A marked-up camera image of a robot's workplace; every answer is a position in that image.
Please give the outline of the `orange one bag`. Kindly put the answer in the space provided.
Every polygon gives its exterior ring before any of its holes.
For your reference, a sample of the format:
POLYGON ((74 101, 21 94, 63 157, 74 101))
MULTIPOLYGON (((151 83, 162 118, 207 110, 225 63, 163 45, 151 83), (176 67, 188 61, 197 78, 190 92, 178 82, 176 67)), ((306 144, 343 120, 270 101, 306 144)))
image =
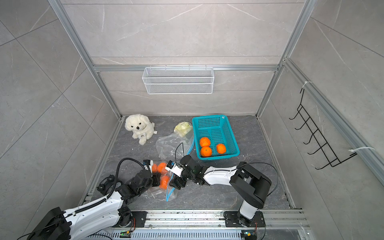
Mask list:
POLYGON ((200 150, 201 157, 203 158, 211 157, 212 153, 213 153, 212 149, 208 146, 204 146, 200 150))

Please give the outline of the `clear zip bag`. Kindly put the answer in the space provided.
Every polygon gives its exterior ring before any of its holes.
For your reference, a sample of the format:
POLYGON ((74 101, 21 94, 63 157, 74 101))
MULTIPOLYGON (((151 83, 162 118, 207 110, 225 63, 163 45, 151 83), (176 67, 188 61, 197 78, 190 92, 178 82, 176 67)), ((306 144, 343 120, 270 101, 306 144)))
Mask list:
POLYGON ((175 174, 166 169, 167 163, 154 162, 148 160, 146 168, 151 171, 153 184, 149 189, 149 195, 156 200, 164 200, 166 202, 174 201, 178 196, 178 190, 171 186, 171 180, 175 178, 175 174))
POLYGON ((189 155, 195 146, 193 131, 186 136, 172 133, 157 140, 156 150, 163 162, 179 162, 184 156, 189 155))

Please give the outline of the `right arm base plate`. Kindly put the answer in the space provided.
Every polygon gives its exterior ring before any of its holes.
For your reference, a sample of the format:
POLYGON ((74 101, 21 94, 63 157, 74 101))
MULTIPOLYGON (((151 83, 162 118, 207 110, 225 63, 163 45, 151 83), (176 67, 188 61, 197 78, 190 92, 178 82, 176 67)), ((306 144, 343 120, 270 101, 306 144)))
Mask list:
POLYGON ((266 226, 264 215, 260 211, 256 211, 252 219, 242 216, 239 211, 225 211, 224 219, 227 228, 263 228, 266 226))

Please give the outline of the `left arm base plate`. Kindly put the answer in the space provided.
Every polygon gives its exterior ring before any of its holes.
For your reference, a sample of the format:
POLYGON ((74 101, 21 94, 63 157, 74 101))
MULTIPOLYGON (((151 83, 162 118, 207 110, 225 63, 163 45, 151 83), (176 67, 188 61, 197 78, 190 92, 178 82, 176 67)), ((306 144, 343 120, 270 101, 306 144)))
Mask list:
POLYGON ((133 211, 123 214, 120 217, 117 225, 121 228, 129 227, 143 228, 147 219, 148 212, 146 211, 133 211))

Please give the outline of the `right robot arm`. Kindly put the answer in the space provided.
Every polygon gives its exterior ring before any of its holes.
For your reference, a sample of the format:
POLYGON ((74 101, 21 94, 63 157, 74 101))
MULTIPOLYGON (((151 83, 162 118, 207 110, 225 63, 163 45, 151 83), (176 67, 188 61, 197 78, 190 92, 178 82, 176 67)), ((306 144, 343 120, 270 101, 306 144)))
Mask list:
POLYGON ((198 164, 190 155, 179 163, 169 161, 166 170, 175 176, 170 185, 178 190, 186 186, 187 181, 198 185, 231 186, 243 198, 237 212, 224 212, 227 227, 255 227, 256 215, 265 205, 272 181, 254 168, 253 163, 239 162, 230 168, 215 168, 198 164))

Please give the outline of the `orange two bag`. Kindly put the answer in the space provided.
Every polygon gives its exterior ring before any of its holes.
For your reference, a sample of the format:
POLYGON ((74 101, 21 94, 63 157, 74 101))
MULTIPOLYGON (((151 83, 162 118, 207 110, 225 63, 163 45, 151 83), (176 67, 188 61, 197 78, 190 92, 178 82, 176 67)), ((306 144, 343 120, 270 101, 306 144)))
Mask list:
POLYGON ((211 141, 207 137, 203 137, 200 139, 200 147, 209 147, 211 145, 211 141))

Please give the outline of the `orange three bag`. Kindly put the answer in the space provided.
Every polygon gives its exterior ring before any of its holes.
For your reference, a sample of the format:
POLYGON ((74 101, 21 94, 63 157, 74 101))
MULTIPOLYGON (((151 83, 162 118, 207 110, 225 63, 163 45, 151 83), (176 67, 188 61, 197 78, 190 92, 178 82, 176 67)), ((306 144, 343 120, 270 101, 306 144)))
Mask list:
POLYGON ((223 155, 227 152, 227 148, 224 144, 218 144, 216 146, 216 151, 219 155, 223 155))

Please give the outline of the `orange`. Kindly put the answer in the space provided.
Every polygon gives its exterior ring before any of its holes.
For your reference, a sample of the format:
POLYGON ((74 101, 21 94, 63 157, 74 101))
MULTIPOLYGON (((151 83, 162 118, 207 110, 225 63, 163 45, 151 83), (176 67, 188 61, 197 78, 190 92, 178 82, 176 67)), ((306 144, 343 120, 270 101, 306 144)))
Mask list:
POLYGON ((166 175, 167 174, 167 170, 166 170, 166 167, 167 167, 167 163, 160 163, 158 164, 158 167, 157 167, 157 170, 159 173, 161 173, 162 175, 166 175))

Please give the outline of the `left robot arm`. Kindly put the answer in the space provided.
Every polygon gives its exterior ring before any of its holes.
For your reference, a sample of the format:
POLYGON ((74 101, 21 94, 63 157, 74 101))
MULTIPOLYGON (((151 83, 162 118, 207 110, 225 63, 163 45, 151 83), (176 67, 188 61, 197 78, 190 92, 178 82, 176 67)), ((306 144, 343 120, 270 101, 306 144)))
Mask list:
POLYGON ((133 221, 129 204, 153 186, 152 160, 138 163, 142 170, 125 184, 114 181, 109 194, 82 206, 50 210, 28 240, 81 240, 108 227, 127 226, 133 221))

